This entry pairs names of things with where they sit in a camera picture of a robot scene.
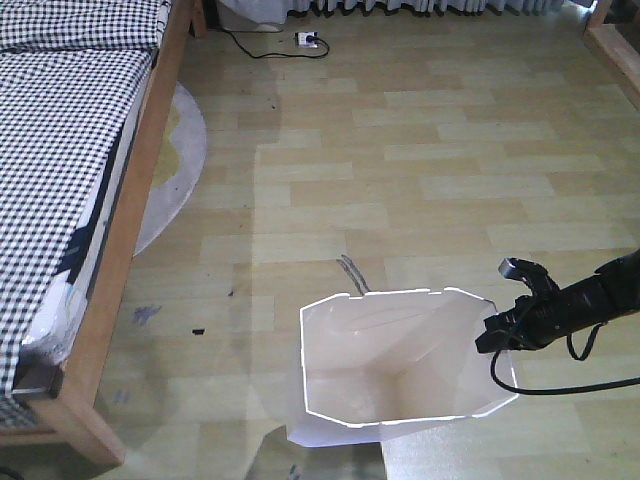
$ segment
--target mattress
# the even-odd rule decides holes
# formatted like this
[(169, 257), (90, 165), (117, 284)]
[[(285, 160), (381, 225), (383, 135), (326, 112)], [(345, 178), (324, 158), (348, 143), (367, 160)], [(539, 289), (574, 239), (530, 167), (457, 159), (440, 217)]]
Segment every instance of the mattress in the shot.
[[(141, 86), (146, 85), (147, 78)], [(57, 365), (69, 356), (93, 290), (96, 267), (131, 152), (144, 92), (145, 89), (140, 88), (136, 95), (108, 161), (96, 177), (64, 258), (22, 339), (21, 364)]]
[(0, 51), (153, 50), (172, 0), (5, 0)]
[(22, 342), (150, 70), (143, 51), (0, 54), (0, 429)]

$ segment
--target round rug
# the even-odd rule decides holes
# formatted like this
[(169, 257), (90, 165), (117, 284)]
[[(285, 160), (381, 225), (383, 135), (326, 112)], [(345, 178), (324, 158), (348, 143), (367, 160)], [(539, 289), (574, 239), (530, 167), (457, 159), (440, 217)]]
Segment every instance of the round rug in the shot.
[(191, 196), (207, 153), (207, 129), (191, 94), (177, 84), (135, 255), (171, 223)]

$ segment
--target robotic arm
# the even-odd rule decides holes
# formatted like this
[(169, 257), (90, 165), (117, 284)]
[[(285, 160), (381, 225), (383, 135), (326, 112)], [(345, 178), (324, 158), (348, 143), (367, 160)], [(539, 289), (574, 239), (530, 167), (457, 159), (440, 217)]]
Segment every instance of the robotic arm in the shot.
[(521, 296), (511, 310), (484, 320), (486, 331), (476, 339), (479, 353), (538, 350), (583, 328), (640, 311), (640, 250), (562, 289), (533, 262), (506, 258), (499, 271), (524, 282), (532, 296)]

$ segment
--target power strip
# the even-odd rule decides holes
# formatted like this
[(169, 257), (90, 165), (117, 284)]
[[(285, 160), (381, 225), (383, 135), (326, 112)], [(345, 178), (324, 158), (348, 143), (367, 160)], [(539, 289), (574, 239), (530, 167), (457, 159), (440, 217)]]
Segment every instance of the power strip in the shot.
[(318, 43), (315, 40), (307, 40), (307, 37), (317, 36), (318, 32), (296, 32), (296, 45), (302, 48), (318, 48)]

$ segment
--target white paper bag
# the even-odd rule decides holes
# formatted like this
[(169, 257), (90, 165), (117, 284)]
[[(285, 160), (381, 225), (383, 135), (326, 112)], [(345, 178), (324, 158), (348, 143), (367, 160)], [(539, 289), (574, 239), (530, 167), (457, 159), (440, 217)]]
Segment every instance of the white paper bag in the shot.
[[(517, 395), (476, 351), (495, 305), (457, 288), (338, 294), (300, 310), (287, 436), (307, 447), (379, 442), (467, 417)], [(515, 373), (508, 352), (498, 376)]]

